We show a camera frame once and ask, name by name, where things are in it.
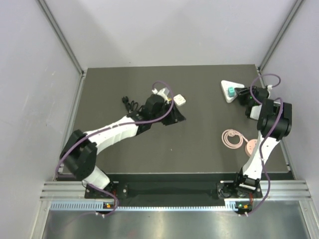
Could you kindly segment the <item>white plug adapter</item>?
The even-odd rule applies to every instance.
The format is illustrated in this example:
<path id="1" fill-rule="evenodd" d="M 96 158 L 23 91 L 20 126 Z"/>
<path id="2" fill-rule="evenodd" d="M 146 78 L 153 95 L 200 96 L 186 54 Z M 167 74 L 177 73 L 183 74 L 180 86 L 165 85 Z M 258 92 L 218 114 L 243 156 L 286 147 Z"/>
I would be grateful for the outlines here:
<path id="1" fill-rule="evenodd" d="M 174 103 L 180 107 L 186 104 L 186 99 L 181 94 L 177 94 L 173 97 Z"/>

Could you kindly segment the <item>white triangular socket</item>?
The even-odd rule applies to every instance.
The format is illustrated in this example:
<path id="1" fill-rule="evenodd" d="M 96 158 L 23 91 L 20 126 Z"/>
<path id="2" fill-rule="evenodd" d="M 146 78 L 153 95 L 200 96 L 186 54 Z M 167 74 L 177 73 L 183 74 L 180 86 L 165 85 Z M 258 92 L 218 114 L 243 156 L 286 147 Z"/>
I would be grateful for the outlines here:
<path id="1" fill-rule="evenodd" d="M 221 89 L 227 103 L 233 102 L 237 98 L 235 88 L 245 88 L 243 84 L 222 80 Z"/>

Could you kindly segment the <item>pink round socket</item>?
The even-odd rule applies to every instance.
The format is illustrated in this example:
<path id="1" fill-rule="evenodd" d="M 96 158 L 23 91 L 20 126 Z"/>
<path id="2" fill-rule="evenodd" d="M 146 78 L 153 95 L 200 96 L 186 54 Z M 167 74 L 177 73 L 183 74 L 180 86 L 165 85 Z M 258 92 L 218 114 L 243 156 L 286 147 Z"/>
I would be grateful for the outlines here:
<path id="1" fill-rule="evenodd" d="M 251 139 L 249 141 L 247 141 L 246 145 L 245 145 L 245 152 L 248 155 L 248 157 L 250 157 L 254 151 L 254 148 L 256 146 L 257 143 L 257 139 Z"/>

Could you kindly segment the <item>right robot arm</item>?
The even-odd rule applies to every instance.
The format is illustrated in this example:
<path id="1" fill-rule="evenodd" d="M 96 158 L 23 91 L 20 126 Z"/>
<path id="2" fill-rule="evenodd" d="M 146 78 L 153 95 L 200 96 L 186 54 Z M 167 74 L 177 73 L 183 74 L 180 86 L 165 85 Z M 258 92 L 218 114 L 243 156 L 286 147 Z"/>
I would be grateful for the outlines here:
<path id="1" fill-rule="evenodd" d="M 232 185 L 236 196 L 244 197 L 258 190 L 262 174 L 268 175 L 266 162 L 270 154 L 291 129 L 292 104 L 284 102 L 281 97 L 264 99 L 257 122 L 257 143 Z"/>

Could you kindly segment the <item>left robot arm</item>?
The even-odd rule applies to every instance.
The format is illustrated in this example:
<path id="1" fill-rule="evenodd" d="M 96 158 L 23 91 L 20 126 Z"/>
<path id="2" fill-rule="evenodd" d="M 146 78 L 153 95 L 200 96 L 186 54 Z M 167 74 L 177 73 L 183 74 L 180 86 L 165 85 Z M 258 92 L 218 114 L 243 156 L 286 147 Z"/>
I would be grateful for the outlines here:
<path id="1" fill-rule="evenodd" d="M 128 97 L 123 97 L 122 102 L 128 112 L 126 116 L 100 129 L 72 132 L 60 154 L 60 159 L 73 177 L 96 187 L 96 192 L 104 198 L 112 194 L 113 185 L 106 173 L 96 166 L 100 152 L 149 130 L 153 123 L 160 122 L 167 126 L 185 120 L 178 110 L 186 103 L 182 95 L 152 94 L 141 106 L 129 101 Z"/>

